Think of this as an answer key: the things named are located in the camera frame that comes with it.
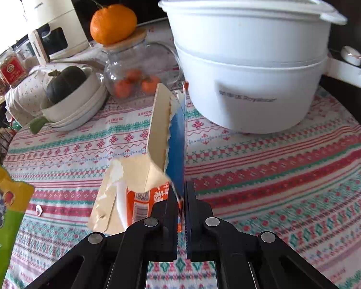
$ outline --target red label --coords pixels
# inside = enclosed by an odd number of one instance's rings
[[[25,73],[25,69],[16,57],[1,65],[0,71],[10,85]]]

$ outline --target table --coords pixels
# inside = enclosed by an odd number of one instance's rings
[[[4,166],[35,194],[3,288],[24,288],[89,233],[110,160],[145,153],[150,115],[110,98],[74,131],[17,133]],[[319,88],[299,125],[269,135],[216,126],[189,99],[187,116],[186,179],[214,215],[246,233],[274,231],[339,288],[361,288],[361,126],[337,100]],[[186,260],[181,233],[175,262],[150,263],[151,288],[216,288],[214,264]]]

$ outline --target air fryer handle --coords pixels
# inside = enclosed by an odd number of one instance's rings
[[[40,65],[46,65],[50,61],[50,56],[45,51],[45,44],[43,42],[43,38],[41,37],[41,34],[45,31],[50,31],[49,24],[45,24],[28,34],[28,39],[30,40],[31,46]]]
[[[329,57],[324,74],[361,88],[361,66]]]

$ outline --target barcode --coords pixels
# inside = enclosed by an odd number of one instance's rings
[[[134,202],[134,212],[132,217],[132,223],[138,222],[148,217],[148,203]]]
[[[150,200],[150,192],[135,193],[135,200],[140,202],[148,202]]]

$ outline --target torn cardboard box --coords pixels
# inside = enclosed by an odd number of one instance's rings
[[[158,84],[146,154],[115,158],[107,169],[88,227],[106,234],[123,232],[146,218],[152,205],[167,199],[169,186],[181,202],[184,185],[186,96]]]

